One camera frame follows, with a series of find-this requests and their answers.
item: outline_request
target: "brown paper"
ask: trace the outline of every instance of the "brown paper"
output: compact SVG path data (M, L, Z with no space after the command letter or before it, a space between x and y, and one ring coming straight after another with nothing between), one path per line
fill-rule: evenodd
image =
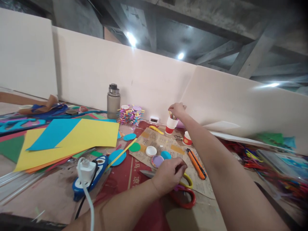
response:
M207 177L206 180L201 180L199 178L193 163L191 162L189 156L187 155L185 150L186 148L188 148L188 146L185 145L180 146L175 140L168 138L166 135L159 134L158 132L150 128L146 128L144 132L139 136L136 142L139 143L141 147L143 147L138 152L130 152L130 154L137 160L141 161L142 163L146 164L152 169L155 169L154 166L151 164L151 157L148 157L147 154L145 153L144 147L147 146L154 146L157 149L158 155L160 155L162 151L167 151L171 154L173 158L180 157L185 161L185 163L188 166L185 173L192 179L193 190L201 193L202 195L210 199L215 199L209 178ZM189 148L195 153L196 157L201 163L201 160L196 150L192 147Z

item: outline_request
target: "green paper circle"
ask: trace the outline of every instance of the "green paper circle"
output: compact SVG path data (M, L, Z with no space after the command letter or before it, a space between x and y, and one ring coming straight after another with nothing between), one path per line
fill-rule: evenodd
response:
M132 151L132 152L137 152L141 149L140 144L138 143L133 143L128 150Z

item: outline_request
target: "hand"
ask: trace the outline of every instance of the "hand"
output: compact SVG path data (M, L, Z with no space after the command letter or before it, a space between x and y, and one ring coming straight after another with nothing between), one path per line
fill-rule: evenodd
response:
M172 104L168 110L171 111L172 114L174 114L176 118L181 119L182 116L187 114L185 109L186 109L186 105L183 105L183 103L175 103L175 104Z
M174 189L183 177L187 165L181 158L164 160L152 178L153 184L160 196Z

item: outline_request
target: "ceiling light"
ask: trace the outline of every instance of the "ceiling light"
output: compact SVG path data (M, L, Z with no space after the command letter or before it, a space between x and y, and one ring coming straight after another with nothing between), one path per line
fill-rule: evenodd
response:
M127 32L127 37L128 37L128 41L132 45L132 47L136 47L137 40L135 39L133 34L131 32Z
M271 83L269 85L265 85L265 87L277 87L280 83Z
M179 60L183 59L184 58L184 53L180 53L177 57Z

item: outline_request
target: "white wall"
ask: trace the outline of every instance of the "white wall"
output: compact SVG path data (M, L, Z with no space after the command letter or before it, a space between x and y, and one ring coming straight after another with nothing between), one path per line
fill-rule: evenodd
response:
M51 21L0 8L0 87L57 95Z
M182 101L201 125L227 121L236 136L260 132L295 136L297 151L308 154L308 97L280 88L197 66Z
M195 65L122 44L53 27L59 98L107 110L109 84L118 85L121 104L141 106L143 118L166 123Z

